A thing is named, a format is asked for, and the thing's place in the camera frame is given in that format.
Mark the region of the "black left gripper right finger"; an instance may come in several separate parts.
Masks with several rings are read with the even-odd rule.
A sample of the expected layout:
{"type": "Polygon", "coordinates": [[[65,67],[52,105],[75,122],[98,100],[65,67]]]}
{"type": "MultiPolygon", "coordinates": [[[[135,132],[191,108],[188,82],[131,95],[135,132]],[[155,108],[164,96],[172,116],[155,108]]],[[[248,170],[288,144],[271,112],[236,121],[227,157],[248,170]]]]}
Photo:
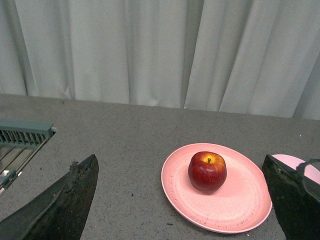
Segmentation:
{"type": "Polygon", "coordinates": [[[306,168],[319,159],[310,159],[296,169],[266,155],[262,172],[277,221],[287,240],[320,238],[320,184],[305,175],[306,168]]]}

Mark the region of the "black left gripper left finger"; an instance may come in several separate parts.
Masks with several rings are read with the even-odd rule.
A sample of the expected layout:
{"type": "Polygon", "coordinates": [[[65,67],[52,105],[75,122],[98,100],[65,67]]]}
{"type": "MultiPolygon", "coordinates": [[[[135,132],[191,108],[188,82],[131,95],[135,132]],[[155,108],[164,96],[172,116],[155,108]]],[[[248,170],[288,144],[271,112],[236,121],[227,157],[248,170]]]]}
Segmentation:
{"type": "Polygon", "coordinates": [[[94,154],[72,162],[69,172],[0,222],[2,240],[79,240],[95,195],[94,154]]]}

